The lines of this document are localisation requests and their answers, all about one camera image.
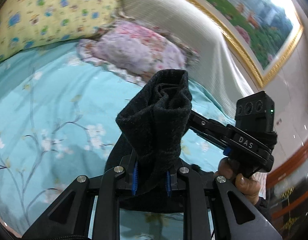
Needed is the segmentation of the person's right hand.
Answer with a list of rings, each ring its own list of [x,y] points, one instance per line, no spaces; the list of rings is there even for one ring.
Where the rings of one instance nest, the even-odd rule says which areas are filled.
[[[224,176],[227,180],[233,181],[236,188],[245,195],[251,204],[257,204],[259,200],[258,194],[261,189],[260,183],[253,178],[245,178],[241,173],[234,174],[234,171],[228,162],[228,158],[223,158],[220,161],[215,176]]]

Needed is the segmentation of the person's right forearm dark sleeve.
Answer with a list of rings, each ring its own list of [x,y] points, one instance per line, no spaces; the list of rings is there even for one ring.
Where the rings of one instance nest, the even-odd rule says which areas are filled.
[[[259,197],[254,206],[264,216],[264,218],[270,222],[270,224],[273,224],[269,211],[268,201],[266,199]]]

